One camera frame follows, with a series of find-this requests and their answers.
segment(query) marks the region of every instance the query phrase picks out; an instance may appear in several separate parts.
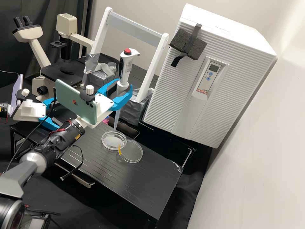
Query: white cooling unit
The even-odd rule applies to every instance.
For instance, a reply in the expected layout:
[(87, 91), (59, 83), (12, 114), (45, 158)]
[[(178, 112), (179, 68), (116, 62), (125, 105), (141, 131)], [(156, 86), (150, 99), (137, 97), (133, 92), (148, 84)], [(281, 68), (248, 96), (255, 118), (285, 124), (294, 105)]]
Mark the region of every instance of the white cooling unit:
[(217, 148), (269, 73), (276, 53), (254, 28), (186, 4), (178, 29), (207, 43), (198, 60), (169, 48), (144, 122)]

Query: black cable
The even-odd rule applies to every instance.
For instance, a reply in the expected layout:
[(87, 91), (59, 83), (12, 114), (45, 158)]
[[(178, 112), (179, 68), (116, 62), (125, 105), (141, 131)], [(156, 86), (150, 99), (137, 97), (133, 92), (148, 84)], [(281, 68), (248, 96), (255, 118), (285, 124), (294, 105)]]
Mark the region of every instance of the black cable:
[(58, 226), (59, 229), (62, 229), (62, 227), (61, 227), (58, 223), (56, 223), (55, 220), (52, 219), (52, 217), (51, 217), (51, 221), (52, 221), (56, 226)]
[(65, 152), (67, 152), (68, 149), (69, 147), (66, 150), (64, 150), (62, 153), (58, 154), (58, 156), (56, 157), (56, 161), (58, 161), (65, 154)]
[(54, 89), (54, 102), (53, 102), (53, 106), (52, 106), (50, 112), (47, 114), (47, 116), (44, 118), (44, 120), (42, 120), (42, 122), (39, 123), (39, 124), (38, 124), (38, 125), (28, 134), (28, 135), (27, 135), (27, 137), (25, 138), (25, 140), (21, 143), (21, 145), (19, 146), (19, 148), (18, 148), (17, 151), (15, 152), (14, 156), (13, 156), (12, 159), (10, 160), (10, 162), (9, 162), (9, 164), (8, 164), (6, 170), (5, 170), (6, 172), (9, 170), (10, 165), (12, 164), (14, 158), (15, 158), (15, 157), (17, 156), (17, 154), (18, 154), (18, 151), (19, 151), (20, 148), (23, 146), (23, 144), (26, 142), (26, 140), (28, 140), (28, 138), (30, 137), (30, 135), (31, 135), (38, 127), (40, 127), (40, 126), (44, 123), (44, 121), (50, 116), (50, 114), (52, 113), (52, 111), (53, 111), (53, 109), (54, 109), (54, 107), (55, 107), (55, 102), (56, 102), (56, 91), (55, 91), (55, 89)]
[(81, 149), (79, 146), (77, 146), (77, 145), (72, 145), (71, 147), (77, 147), (77, 148), (80, 149), (80, 153), (82, 154), (82, 162), (80, 163), (80, 165), (79, 165), (78, 167), (72, 169), (72, 170), (71, 170), (70, 172), (68, 172), (66, 175), (60, 177), (60, 179), (61, 179), (62, 181), (64, 181), (64, 179), (66, 179), (66, 178), (67, 178), (68, 176), (70, 176), (72, 173), (74, 173), (75, 171), (77, 171), (77, 170), (83, 165), (83, 162), (84, 162), (84, 156), (83, 156), (83, 151), (82, 151), (82, 149)]

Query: white wall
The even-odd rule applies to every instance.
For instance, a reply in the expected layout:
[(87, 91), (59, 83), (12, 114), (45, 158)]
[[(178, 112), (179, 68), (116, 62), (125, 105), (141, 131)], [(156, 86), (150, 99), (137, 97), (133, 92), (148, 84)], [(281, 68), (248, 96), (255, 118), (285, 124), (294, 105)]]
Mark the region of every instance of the white wall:
[[(160, 33), (170, 34), (170, 40), (186, 3), (193, 4), (205, 10), (256, 28), (271, 42), (276, 52), (282, 47), (277, 34), (283, 29), (283, 21), (290, 15), (293, 2), (296, 0), (94, 0), (91, 14), (89, 38), (94, 39), (104, 10), (107, 6), (113, 8), (129, 19), (145, 25)], [(147, 69), (155, 52), (152, 47), (123, 32), (110, 28), (107, 32), (102, 52), (119, 59), (119, 55), (126, 47), (137, 49), (141, 56), (134, 59), (134, 63)], [(159, 74), (167, 49), (160, 60), (156, 74)]]
[(294, 36), (278, 37), (289, 44), (208, 169), (188, 229), (305, 228), (304, 1), (296, 6)]

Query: smartphone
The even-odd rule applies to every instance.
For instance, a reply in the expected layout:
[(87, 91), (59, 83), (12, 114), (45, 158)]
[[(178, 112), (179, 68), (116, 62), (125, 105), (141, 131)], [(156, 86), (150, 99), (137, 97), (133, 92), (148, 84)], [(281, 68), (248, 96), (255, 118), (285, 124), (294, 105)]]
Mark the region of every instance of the smartphone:
[(55, 85), (57, 101), (61, 105), (82, 117), (92, 125), (96, 124), (98, 106), (95, 101), (91, 101), (87, 104), (79, 96), (80, 92), (78, 90), (59, 79), (55, 81)]
[(22, 89), (22, 84), (23, 84), (23, 74), (20, 74), (17, 81), (15, 82), (13, 86), (13, 92), (12, 92), (12, 100), (10, 104), (10, 109), (9, 109), (9, 116), (13, 117), (18, 108), (21, 105), (21, 101), (16, 98), (17, 91)]

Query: white knob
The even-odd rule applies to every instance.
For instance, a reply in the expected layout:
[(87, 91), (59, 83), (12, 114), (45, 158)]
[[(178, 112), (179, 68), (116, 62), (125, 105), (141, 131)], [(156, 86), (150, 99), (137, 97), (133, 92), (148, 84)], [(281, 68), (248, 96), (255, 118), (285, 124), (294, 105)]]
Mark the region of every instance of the white knob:
[(94, 87), (92, 85), (86, 86), (86, 94), (92, 95), (94, 93)]
[(24, 97), (27, 97), (29, 95), (29, 93), (30, 93), (29, 89), (26, 89), (26, 88), (23, 89), (21, 92), (22, 96), (24, 96)]

